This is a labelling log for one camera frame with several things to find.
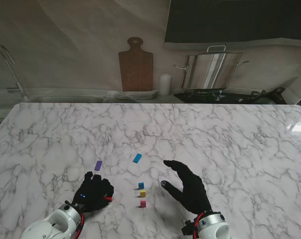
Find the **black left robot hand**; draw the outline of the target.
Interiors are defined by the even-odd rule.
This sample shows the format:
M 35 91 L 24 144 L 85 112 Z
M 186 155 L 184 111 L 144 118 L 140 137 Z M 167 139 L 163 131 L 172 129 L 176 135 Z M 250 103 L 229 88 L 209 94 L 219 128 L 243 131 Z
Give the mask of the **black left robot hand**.
M 111 203 L 114 187 L 106 178 L 89 171 L 76 191 L 72 204 L 80 206 L 83 213 L 94 212 Z

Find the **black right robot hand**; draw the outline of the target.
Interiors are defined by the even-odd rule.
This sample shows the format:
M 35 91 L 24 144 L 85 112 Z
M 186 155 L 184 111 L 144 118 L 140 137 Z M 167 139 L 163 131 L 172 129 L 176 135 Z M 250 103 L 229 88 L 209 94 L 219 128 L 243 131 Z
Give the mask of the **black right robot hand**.
M 195 175 L 187 165 L 175 161 L 164 160 L 164 164 L 177 172 L 183 183 L 182 191 L 166 180 L 161 181 L 161 186 L 189 212 L 200 215 L 211 212 L 211 204 L 208 200 L 202 180 Z

